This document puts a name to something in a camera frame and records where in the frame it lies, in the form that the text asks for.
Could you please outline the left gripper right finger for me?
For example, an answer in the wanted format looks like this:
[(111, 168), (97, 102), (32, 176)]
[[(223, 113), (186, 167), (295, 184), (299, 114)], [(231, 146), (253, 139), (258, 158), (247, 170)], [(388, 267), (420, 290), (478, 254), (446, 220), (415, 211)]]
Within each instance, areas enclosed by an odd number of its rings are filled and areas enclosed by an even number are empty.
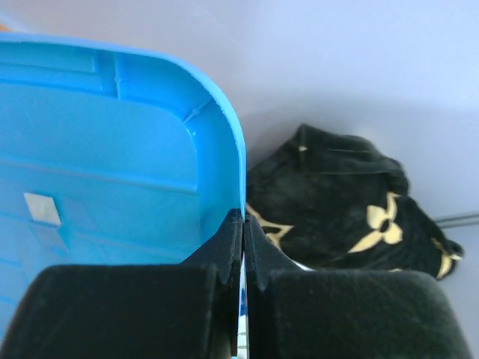
[(266, 237), (259, 221), (248, 215), (244, 225), (245, 296), (250, 358), (283, 358), (281, 343), (285, 304), (284, 280), (299, 271)]

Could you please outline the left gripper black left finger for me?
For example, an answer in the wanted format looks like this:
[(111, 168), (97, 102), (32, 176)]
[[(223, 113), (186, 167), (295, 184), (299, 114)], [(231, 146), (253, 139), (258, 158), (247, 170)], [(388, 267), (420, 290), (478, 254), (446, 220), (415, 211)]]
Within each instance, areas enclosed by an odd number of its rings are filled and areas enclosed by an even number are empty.
[(207, 305), (206, 354), (235, 355), (240, 314), (243, 216), (231, 209), (216, 233), (180, 264), (212, 268)]

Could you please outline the blue plastic lid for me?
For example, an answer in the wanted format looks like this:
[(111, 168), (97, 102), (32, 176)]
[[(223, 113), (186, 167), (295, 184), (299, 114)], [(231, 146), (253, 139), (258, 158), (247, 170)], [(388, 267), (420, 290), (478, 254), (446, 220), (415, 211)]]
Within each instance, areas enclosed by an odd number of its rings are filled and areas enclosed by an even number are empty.
[(219, 86), (158, 52), (1, 34), (1, 327), (60, 264), (179, 263), (245, 208)]

